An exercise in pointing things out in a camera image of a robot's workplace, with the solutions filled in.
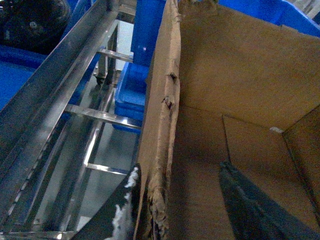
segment metal rod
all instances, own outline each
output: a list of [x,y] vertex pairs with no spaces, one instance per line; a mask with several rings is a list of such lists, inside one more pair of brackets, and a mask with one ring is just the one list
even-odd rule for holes
[[122,60],[129,63],[133,63],[133,60],[134,60],[132,56],[125,55],[116,51],[107,50],[107,49],[102,49],[97,53],[107,56],[109,58],[118,59],[118,60]]
[[119,174],[119,175],[127,175],[129,173],[128,170],[118,169],[118,168],[113,168],[113,167],[103,166],[103,165],[98,165],[98,164],[92,164],[92,163],[88,163],[86,168],[92,169],[92,170],[103,171],[106,173]]
[[115,115],[104,111],[98,111],[73,104],[68,104],[65,108],[65,111],[71,114],[83,115],[94,120],[102,121],[104,123],[119,125],[130,129],[141,129],[140,125],[142,122],[139,120]]

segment reflective metal surface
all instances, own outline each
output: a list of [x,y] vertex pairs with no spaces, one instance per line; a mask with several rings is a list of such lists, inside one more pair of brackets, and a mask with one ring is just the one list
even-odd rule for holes
[[70,240],[73,231],[12,232],[0,235],[0,240]]
[[0,112],[0,225],[118,15],[108,5],[98,0]]
[[119,175],[127,175],[129,173],[128,170],[112,168],[112,167],[102,166],[102,165],[97,165],[97,164],[92,164],[92,163],[88,163],[86,168],[92,169],[92,170],[99,170],[99,171],[103,171],[106,173],[119,174]]
[[113,59],[119,59],[125,62],[129,62],[129,63],[133,63],[133,56],[128,56],[119,52],[115,52],[115,51],[111,51],[111,50],[107,50],[107,49],[102,49],[100,51],[98,51],[97,53],[107,56],[109,58],[113,58]]
[[65,111],[71,114],[83,115],[91,119],[100,120],[104,123],[115,124],[131,129],[141,129],[141,121],[125,116],[119,116],[112,113],[98,111],[73,104],[68,104],[65,108]]

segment torn cardboard edge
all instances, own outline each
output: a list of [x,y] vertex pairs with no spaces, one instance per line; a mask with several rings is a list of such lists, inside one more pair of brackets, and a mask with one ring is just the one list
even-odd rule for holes
[[143,177],[135,239],[148,238],[150,235],[154,239],[168,238],[168,188],[180,96],[181,42],[177,4],[176,0],[166,1],[163,12],[166,21],[161,23],[152,63],[156,67],[146,81],[147,92],[152,97],[147,97],[139,146],[138,162]]

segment white debris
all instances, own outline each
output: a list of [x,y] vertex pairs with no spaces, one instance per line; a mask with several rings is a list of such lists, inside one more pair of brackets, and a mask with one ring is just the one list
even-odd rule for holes
[[[129,176],[128,183],[125,185],[125,188],[134,187],[137,184],[138,168],[135,167],[131,175]],[[112,237],[108,237],[105,240],[129,240],[132,238],[134,231],[134,224],[132,219],[132,194],[127,192],[124,196],[126,203],[123,207],[120,207],[118,204],[115,206],[115,216],[112,220],[113,233]]]
[[281,130],[280,128],[276,127],[276,126],[273,126],[270,128],[270,131],[274,131],[278,134],[283,134],[285,131]]
[[137,179],[139,177],[138,175],[139,168],[135,167],[133,171],[131,172],[128,183],[124,186],[125,188],[132,188],[137,184]]

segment cardboard flap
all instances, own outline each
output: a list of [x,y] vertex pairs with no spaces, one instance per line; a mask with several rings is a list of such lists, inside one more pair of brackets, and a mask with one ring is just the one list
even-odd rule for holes
[[139,144],[141,198],[136,239],[168,237],[167,202],[179,110],[180,15],[167,0],[147,79],[147,104]]
[[320,104],[319,38],[209,2],[179,5],[183,105],[285,130]]

